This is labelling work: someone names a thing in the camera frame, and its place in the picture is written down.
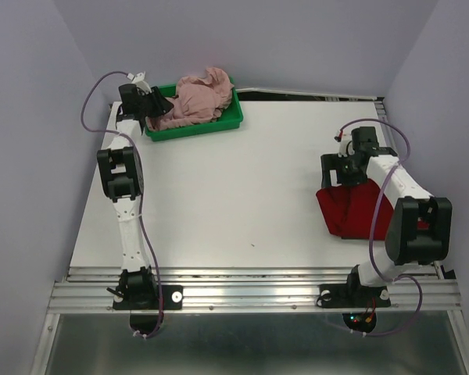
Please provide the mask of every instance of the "lavender wall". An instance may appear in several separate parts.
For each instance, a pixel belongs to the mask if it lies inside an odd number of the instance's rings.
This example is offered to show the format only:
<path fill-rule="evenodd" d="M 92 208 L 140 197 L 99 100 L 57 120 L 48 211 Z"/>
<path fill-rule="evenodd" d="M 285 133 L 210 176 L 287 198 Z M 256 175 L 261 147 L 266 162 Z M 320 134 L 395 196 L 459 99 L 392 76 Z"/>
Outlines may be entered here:
<path fill-rule="evenodd" d="M 406 168 L 453 203 L 449 263 L 469 329 L 469 0 L 439 1 L 385 103 L 412 141 Z"/>
<path fill-rule="evenodd" d="M 385 95 L 436 0 L 54 3 L 95 77 L 168 84 L 214 65 L 241 86 Z"/>
<path fill-rule="evenodd" d="M 78 120 L 93 82 L 50 0 L 0 1 L 0 375 L 29 373 L 73 251 L 98 143 Z M 92 104 L 100 126 L 100 92 Z"/>

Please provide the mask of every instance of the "white table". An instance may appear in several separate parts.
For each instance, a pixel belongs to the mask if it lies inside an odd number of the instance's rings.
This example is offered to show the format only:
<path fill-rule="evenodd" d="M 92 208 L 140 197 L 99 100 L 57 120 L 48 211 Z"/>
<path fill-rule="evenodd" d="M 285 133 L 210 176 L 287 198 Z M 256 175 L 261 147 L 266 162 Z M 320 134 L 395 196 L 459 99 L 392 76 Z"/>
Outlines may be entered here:
<path fill-rule="evenodd" d="M 328 233 L 315 194 L 320 156 L 338 150 L 337 129 L 377 118 L 374 103 L 242 102 L 242 110 L 239 130 L 138 140 L 143 216 L 159 264 L 349 267 L 366 260 L 366 241 Z M 114 121 L 113 111 L 108 128 Z M 376 126 L 385 145 L 377 123 L 361 125 Z M 116 215 L 96 170 L 70 265 L 120 267 L 121 261 Z"/>

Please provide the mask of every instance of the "metal floor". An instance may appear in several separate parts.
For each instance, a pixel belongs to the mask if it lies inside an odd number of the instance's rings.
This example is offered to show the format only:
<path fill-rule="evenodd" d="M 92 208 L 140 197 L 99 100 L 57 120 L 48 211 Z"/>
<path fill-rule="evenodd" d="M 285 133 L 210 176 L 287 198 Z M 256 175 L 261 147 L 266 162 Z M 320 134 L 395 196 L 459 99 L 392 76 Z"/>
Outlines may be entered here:
<path fill-rule="evenodd" d="M 381 313 L 377 332 L 411 312 Z M 409 330 L 361 338 L 319 315 L 169 315 L 148 341 L 132 337 L 128 317 L 65 315 L 48 374 L 452 374 L 464 372 L 446 312 L 423 312 Z M 340 314 L 327 314 L 341 323 Z"/>

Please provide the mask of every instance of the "red cloth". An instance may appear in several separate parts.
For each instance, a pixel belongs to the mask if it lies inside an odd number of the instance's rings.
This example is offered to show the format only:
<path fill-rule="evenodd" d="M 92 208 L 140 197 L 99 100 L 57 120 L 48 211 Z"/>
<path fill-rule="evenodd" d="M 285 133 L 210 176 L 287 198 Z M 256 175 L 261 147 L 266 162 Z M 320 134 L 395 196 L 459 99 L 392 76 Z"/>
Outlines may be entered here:
<path fill-rule="evenodd" d="M 316 197 L 328 231 L 342 238 L 368 238 L 380 190 L 372 180 L 352 187 L 334 186 L 319 190 Z M 375 240 L 385 239 L 392 212 L 391 203 L 382 197 Z"/>

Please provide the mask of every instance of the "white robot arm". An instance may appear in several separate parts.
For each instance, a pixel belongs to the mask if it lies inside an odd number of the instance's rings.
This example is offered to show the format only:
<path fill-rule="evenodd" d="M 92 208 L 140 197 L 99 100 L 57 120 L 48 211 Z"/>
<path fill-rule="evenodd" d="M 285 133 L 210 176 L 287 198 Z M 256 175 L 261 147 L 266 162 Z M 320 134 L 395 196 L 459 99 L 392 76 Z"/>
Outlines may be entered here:
<path fill-rule="evenodd" d="M 337 173 L 338 184 L 345 186 L 363 184 L 369 179 L 379 187 L 386 183 L 385 197 L 394 209 L 385 249 L 374 252 L 384 279 L 368 260 L 353 268 L 342 289 L 323 286 L 333 292 L 321 307 L 361 307 L 368 299 L 380 295 L 386 279 L 393 280 L 401 273 L 446 257 L 452 205 L 448 199 L 436 198 L 423 189 L 399 165 L 399 158 L 391 148 L 380 147 L 374 127 L 358 127 L 351 134 L 341 134 L 337 140 L 338 154 L 321 156 L 322 188 L 332 186 L 332 170 Z"/>
<path fill-rule="evenodd" d="M 115 290 L 108 288 L 108 291 L 115 295 L 114 309 L 156 309 L 159 291 L 152 274 L 152 255 L 144 245 L 139 217 L 144 180 L 135 141 L 141 136 L 147 118 L 162 116 L 173 106 L 157 87 L 149 87 L 143 73 L 129 74 L 128 77 L 132 83 L 119 87 L 122 104 L 116 116 L 118 134 L 97 154 L 102 189 L 113 202 L 123 252 L 118 286 Z M 170 292 L 166 287 L 163 290 L 164 294 Z"/>

